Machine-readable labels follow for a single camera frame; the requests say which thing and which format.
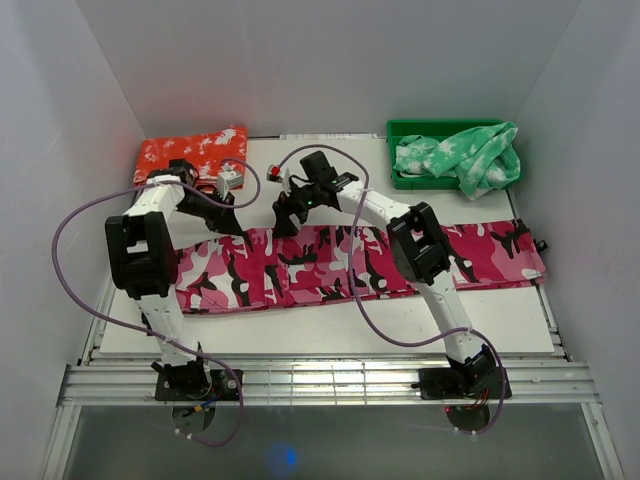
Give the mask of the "pink camouflage trousers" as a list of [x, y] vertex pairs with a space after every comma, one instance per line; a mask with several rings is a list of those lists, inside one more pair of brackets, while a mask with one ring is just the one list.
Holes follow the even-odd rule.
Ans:
[[[458, 290], [540, 284], [546, 267], [520, 219], [446, 226]], [[187, 314], [302, 307], [348, 302], [347, 269], [363, 300], [413, 296], [397, 271], [387, 235], [370, 226], [305, 226], [276, 239], [270, 228], [218, 236], [177, 253], [176, 295]]]

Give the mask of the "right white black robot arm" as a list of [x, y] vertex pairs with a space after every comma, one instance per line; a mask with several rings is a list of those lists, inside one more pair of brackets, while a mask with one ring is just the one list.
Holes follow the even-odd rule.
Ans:
[[451, 388], [441, 395], [505, 399], [506, 371], [490, 340], [473, 327], [455, 289], [453, 251], [432, 207], [425, 202], [400, 203], [377, 193], [370, 187], [369, 173], [338, 173], [329, 164], [323, 146], [308, 149], [309, 155], [300, 161], [306, 174], [301, 185], [284, 163], [267, 171], [268, 180], [282, 186], [273, 204], [274, 234], [297, 234], [309, 211], [320, 206], [350, 214], [355, 222], [365, 221], [386, 232], [396, 270], [415, 286], [439, 330], [429, 341], [444, 343]]

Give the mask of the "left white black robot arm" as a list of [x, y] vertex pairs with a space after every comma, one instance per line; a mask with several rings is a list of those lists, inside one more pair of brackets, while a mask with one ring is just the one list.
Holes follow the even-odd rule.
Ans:
[[211, 392], [212, 376], [195, 354], [200, 343], [185, 331], [176, 293], [179, 260], [168, 221], [179, 212], [202, 219], [211, 232], [241, 235], [231, 190], [244, 183], [244, 176], [224, 166], [212, 187], [198, 187], [197, 180], [195, 166], [171, 160], [166, 168], [151, 171], [125, 213], [105, 222], [114, 284], [134, 301], [143, 326], [160, 346], [161, 361], [152, 368], [163, 387], [193, 400]]

